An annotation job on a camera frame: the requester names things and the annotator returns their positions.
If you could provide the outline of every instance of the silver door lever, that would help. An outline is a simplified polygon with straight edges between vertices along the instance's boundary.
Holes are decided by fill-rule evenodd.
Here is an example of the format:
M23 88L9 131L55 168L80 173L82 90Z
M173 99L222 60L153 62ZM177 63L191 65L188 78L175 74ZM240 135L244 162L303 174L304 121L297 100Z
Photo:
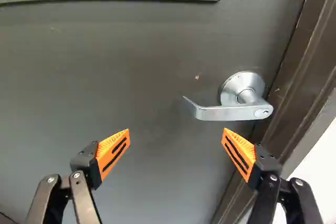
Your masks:
M221 106L200 106L183 97L192 115L201 121L245 121L269 117L273 106L261 96L265 83L251 71L238 72L229 77L219 90Z

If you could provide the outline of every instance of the door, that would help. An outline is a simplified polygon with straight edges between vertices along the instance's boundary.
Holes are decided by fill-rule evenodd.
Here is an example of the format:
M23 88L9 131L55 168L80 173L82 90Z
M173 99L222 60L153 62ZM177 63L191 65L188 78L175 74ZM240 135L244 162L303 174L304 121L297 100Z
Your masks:
M270 87L302 1L0 7L0 211L23 222L42 177L129 128L130 148L94 193L103 223L209 223L234 169L222 129L248 137L255 122L198 121L182 96L217 104L241 70Z

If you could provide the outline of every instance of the white wall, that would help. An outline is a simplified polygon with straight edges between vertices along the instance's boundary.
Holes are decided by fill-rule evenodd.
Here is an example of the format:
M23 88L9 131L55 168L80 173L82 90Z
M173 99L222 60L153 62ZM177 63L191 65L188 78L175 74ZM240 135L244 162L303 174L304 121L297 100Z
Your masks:
M329 125L313 149L289 176L307 181L319 206L323 223L336 223L336 119ZM274 224L286 223L285 213L280 205L274 217Z

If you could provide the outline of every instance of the black stripe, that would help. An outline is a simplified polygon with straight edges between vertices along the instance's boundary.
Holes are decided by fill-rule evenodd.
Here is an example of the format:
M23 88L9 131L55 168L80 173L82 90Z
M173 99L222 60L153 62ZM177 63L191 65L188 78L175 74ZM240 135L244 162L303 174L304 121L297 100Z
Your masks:
M119 147L122 145L123 142L126 141L126 139L127 139L127 138L124 137L124 139L121 140L121 141L119 142L119 144L117 144L117 145L115 146L115 148L113 148L113 150L112 150L112 154L113 154L114 152L116 152L117 149L119 149Z
M239 151L237 150L235 145L231 142L231 140L227 136L225 136L225 138L226 138L226 140L228 140L229 144L232 146L232 148L236 152L237 156L240 158L242 163L245 165L246 169L249 169L248 164L246 163L245 159L241 156L241 154L239 153Z
M232 159L236 162L236 164L240 167L240 169L247 174L247 171L245 170L245 168L242 166L242 164L236 159L236 157L233 155L233 153L230 151L229 146L227 146L227 144L225 144L225 147L227 149L227 151L229 152L230 156L232 157Z
M126 147L126 144L124 144L121 148L120 148L120 150L118 151L118 153L113 157L113 159L103 168L103 172L107 169L107 168L109 168L109 166L110 165L112 165L113 164L113 162L117 159L117 157L119 157L119 155L122 153L122 151L125 149L125 147Z

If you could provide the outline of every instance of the scratch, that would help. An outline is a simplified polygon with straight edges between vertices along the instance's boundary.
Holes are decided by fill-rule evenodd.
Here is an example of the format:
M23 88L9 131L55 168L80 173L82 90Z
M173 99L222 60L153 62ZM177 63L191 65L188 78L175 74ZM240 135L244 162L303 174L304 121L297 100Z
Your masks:
M55 27L53 27L53 26L50 26L50 30L52 30L52 31L56 31L56 32L58 32L58 33L61 32L60 29L57 29L57 28L55 28Z

